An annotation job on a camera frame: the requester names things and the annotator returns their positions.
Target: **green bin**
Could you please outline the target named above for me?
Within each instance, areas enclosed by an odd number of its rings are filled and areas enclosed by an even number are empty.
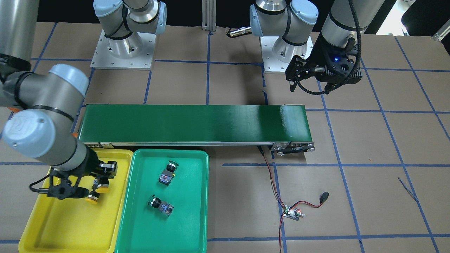
[[[169,185],[158,181],[169,160]],[[209,157],[203,151],[139,149],[131,162],[116,253],[204,253]],[[152,195],[174,206],[170,216],[147,205]]]

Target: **white mounting plate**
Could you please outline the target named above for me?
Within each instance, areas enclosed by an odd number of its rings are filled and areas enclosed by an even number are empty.
[[[281,74],[286,71],[286,68],[289,65],[288,63],[278,60],[272,51],[272,48],[274,47],[275,41],[277,39],[277,36],[260,37],[261,54],[262,60],[264,62],[264,73]],[[306,46],[306,55],[303,57],[303,59],[308,58],[311,54],[311,50],[313,47],[311,36],[308,38]]]
[[[106,47],[105,33],[102,30],[97,48],[90,66],[95,69],[134,69],[150,70],[153,64],[153,53],[155,51],[156,35],[138,32],[144,45],[141,52],[132,58],[117,58]]]

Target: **beige floor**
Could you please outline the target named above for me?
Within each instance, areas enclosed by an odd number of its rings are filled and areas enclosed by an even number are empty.
[[[321,97],[289,92],[283,75],[262,72],[258,38],[229,39],[223,28],[208,35],[167,27],[152,72],[92,70],[100,31],[39,23],[33,68],[81,69],[91,80],[85,104],[306,105],[316,151],[270,163],[284,202],[317,203],[323,191],[330,197],[319,209],[303,207],[299,222],[285,221],[284,252],[450,252],[450,57],[441,43],[364,35],[364,79]],[[304,85],[318,90],[314,79]],[[1,127],[10,116],[0,108]],[[257,148],[204,150],[211,157],[208,251],[278,252],[279,210]],[[36,199],[27,185],[47,171],[35,162],[0,142],[2,253],[17,251]]]

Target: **yellow bin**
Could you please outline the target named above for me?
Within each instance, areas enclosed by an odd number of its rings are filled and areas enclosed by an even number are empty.
[[[94,149],[105,163],[117,162],[117,175],[110,191],[98,204],[84,199],[49,198],[39,194],[19,242],[21,253],[113,253],[122,215],[123,201],[133,152]],[[80,186],[92,190],[94,178],[85,176]]]

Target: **conveyor belt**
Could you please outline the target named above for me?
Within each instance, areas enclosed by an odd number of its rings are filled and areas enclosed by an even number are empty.
[[[87,105],[79,139],[91,147],[273,145],[313,151],[302,105]]]

